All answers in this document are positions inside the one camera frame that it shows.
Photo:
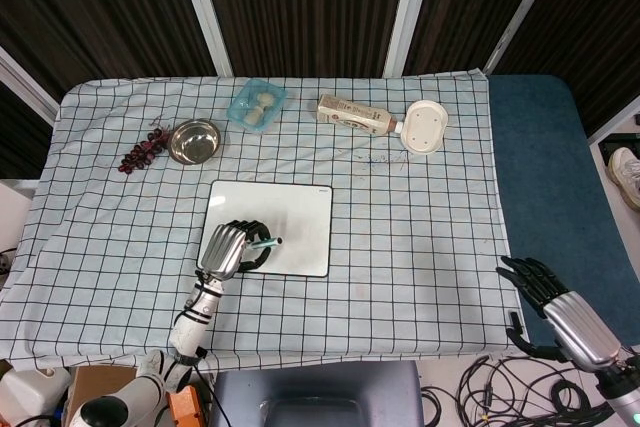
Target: wire bundle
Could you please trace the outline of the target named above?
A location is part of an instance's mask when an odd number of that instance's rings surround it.
[[[518,378],[511,370],[509,364],[514,362],[534,362],[550,370],[531,383],[526,383]],[[596,426],[613,415],[613,409],[606,402],[592,407],[585,392],[573,382],[567,380],[563,374],[574,371],[575,368],[558,370],[554,366],[531,357],[505,357],[495,362],[491,362],[489,356],[478,357],[473,364],[467,368],[460,378],[455,395],[445,389],[436,386],[422,387],[422,398],[434,406],[435,414],[433,418],[425,424],[425,427],[435,427],[440,422],[442,415],[442,405],[436,392],[449,396],[456,406],[458,418],[464,427],[477,426]],[[472,388],[471,382],[482,379],[486,376],[483,388]],[[494,383],[496,379],[501,379],[506,385],[508,396],[501,396],[495,393]],[[512,378],[525,387],[522,398],[517,398],[516,388]],[[549,379],[556,378],[550,392],[544,394],[539,391],[538,384]],[[561,393],[568,391],[568,400],[564,403],[561,400]],[[551,404],[555,410],[543,407],[530,400],[530,395],[535,394]],[[577,395],[578,406],[572,406],[572,397]],[[528,406],[535,406],[546,411],[546,414],[535,417],[525,415]]]

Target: shoe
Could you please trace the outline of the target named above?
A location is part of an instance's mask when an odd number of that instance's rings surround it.
[[[609,159],[607,170],[627,205],[640,212],[640,160],[631,150],[620,147]]]

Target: metal bowl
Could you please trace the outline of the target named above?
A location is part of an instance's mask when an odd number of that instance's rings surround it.
[[[171,134],[169,155],[185,165],[201,164],[220,147],[220,131],[206,119],[188,120]]]

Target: checkered tablecloth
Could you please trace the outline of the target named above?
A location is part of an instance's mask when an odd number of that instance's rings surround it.
[[[101,80],[62,102],[6,288],[0,358],[17,368],[132,364],[167,349],[195,281],[216,179],[331,185],[329,275],[247,273],[226,295],[203,368],[415,358],[504,349],[513,288],[494,170],[488,82],[478,71],[403,79],[267,79],[287,90],[263,135],[226,119],[246,79]],[[449,114],[444,148],[407,153],[399,137],[319,124],[327,93],[389,109],[416,100]],[[203,165],[164,153],[117,171],[158,122],[212,119],[223,145]]]

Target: robotic arm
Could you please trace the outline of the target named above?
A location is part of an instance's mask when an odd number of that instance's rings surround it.
[[[572,361],[598,378],[598,390],[627,425],[640,425],[640,355],[622,360],[622,345],[591,306],[569,291],[555,274],[535,259],[502,257],[512,270],[498,267],[554,331],[558,346],[538,347],[507,328],[507,336],[532,357]]]
[[[134,380],[114,394],[83,404],[74,414],[71,427],[134,426],[153,412],[165,392],[182,390],[189,382],[191,369],[206,355],[200,342],[218,310],[224,281],[236,272],[260,267],[271,253],[270,245],[280,242],[280,239],[270,239],[267,227],[257,221],[219,225],[202,258],[204,268],[196,270],[198,280],[184,309],[174,320],[169,335],[172,355],[151,351],[143,359]],[[262,252],[257,259],[243,262],[246,247],[262,249]]]

